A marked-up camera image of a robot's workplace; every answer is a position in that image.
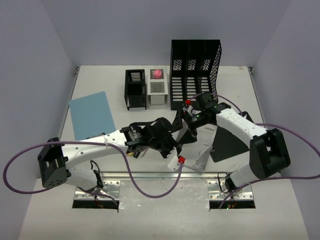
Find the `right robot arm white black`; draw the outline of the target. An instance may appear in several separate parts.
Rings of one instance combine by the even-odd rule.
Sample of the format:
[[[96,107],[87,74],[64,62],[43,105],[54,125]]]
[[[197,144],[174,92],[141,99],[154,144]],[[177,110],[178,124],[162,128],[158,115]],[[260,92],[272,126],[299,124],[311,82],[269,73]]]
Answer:
[[[195,102],[192,106],[188,100],[176,111],[171,131],[186,130],[178,141],[180,145],[196,142],[197,129],[211,124],[225,129],[249,149],[249,163],[225,177],[223,191],[227,196],[233,197],[241,191],[242,185],[265,180],[291,164],[284,135],[279,129],[258,126],[227,103],[215,101],[209,92],[196,96]]]

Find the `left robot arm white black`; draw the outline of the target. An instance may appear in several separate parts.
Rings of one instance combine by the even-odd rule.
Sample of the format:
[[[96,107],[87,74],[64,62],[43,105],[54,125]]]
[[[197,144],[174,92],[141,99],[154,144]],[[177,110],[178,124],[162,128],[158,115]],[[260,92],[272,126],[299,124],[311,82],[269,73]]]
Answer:
[[[183,160],[182,146],[197,141],[199,127],[201,123],[196,117],[179,117],[173,123],[160,117],[149,122],[134,122],[114,132],[74,143],[59,143],[57,138],[52,138],[38,155],[42,186],[51,189],[68,184],[81,187],[97,197],[104,190],[99,172],[82,169],[79,165],[109,155],[125,155],[145,149],[159,152],[167,167],[177,171]]]

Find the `pink glue bottle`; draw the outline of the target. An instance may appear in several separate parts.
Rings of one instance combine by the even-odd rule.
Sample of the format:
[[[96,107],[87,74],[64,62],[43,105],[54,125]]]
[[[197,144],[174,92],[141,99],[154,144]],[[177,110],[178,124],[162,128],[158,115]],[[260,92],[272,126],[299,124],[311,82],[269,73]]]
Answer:
[[[152,72],[153,79],[163,79],[163,70],[162,69],[155,69]]]

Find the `pink cap black highlighter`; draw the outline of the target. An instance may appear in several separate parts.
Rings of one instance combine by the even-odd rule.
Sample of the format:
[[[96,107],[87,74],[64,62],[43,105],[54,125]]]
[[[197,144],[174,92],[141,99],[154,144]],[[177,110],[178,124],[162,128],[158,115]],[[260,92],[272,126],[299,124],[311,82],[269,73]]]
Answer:
[[[133,158],[138,158],[143,152],[142,151],[133,151],[133,152],[130,152],[128,153],[127,155],[129,157],[133,157]]]

